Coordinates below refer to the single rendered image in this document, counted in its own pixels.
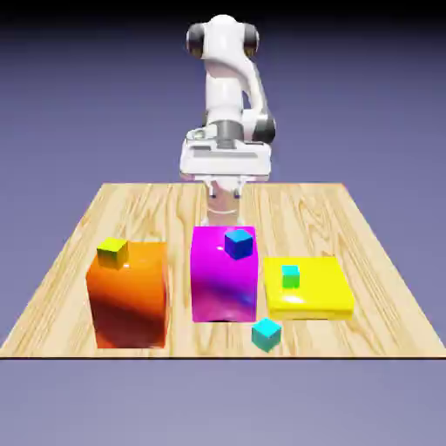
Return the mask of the small blue cube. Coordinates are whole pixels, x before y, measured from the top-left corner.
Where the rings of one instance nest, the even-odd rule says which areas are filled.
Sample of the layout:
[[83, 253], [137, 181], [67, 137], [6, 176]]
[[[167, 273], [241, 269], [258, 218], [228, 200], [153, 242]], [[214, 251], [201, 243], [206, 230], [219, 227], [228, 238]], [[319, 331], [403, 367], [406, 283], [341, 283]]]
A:
[[253, 236], [242, 228], [226, 231], [224, 249], [234, 260], [246, 258], [253, 254]]

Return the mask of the small yellow cube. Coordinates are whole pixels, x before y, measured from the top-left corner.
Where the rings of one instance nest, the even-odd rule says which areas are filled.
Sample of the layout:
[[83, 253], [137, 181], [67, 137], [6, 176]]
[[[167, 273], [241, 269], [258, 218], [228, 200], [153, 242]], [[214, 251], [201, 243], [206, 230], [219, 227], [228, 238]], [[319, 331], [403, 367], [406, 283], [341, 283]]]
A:
[[107, 237], [97, 247], [98, 264], [101, 267], [120, 269], [128, 259], [128, 241]]

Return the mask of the large magenta box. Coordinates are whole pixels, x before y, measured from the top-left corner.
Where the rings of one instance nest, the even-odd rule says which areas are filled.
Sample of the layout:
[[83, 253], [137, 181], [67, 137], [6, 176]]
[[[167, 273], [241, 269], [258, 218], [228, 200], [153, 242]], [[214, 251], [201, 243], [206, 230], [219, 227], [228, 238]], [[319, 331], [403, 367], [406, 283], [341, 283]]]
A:
[[[224, 249], [225, 232], [245, 229], [253, 254], [234, 260]], [[196, 226], [190, 252], [192, 317], [195, 322], [256, 320], [259, 255], [252, 226]]]

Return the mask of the large yellow box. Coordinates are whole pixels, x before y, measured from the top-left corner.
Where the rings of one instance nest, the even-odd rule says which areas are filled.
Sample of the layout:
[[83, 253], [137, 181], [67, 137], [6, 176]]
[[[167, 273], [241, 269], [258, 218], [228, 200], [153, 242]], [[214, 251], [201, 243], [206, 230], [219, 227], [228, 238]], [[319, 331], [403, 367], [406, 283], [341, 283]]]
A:
[[[300, 286], [284, 289], [282, 265], [298, 265]], [[266, 257], [263, 260], [268, 316], [273, 320], [347, 320], [354, 296], [334, 256]]]

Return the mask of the small cyan cube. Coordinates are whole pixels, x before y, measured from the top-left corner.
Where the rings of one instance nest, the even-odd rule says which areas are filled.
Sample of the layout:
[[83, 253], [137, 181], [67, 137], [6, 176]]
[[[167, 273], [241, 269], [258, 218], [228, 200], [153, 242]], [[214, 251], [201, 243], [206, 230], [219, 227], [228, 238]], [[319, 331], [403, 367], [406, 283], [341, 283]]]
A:
[[269, 318], [263, 318], [252, 326], [252, 343], [264, 352], [271, 351], [280, 343], [281, 325]]

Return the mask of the large orange box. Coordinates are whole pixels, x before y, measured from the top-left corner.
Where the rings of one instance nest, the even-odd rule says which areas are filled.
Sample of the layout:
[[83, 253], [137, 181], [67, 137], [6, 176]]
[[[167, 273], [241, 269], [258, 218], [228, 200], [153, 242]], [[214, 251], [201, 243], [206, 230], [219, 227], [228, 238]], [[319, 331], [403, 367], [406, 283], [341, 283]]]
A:
[[120, 269], [95, 255], [85, 276], [98, 348], [163, 348], [169, 319], [167, 245], [128, 241]]

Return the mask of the small green cube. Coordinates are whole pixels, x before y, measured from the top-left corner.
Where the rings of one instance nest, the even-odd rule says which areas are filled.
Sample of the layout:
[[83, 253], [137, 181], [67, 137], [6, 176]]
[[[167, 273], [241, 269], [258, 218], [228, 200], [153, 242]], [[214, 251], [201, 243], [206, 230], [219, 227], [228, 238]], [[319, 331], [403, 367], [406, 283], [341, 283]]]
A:
[[300, 286], [301, 273], [298, 265], [282, 265], [281, 281], [284, 289], [295, 289]]

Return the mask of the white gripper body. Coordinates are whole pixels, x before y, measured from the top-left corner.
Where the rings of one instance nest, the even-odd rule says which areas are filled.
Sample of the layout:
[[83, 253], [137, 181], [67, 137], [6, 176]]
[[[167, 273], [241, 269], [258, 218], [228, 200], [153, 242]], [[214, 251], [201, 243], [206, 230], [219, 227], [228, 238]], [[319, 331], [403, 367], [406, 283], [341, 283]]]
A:
[[216, 139], [185, 140], [179, 161], [182, 174], [194, 177], [267, 179], [271, 172], [271, 147], [236, 140], [234, 148], [218, 148]]

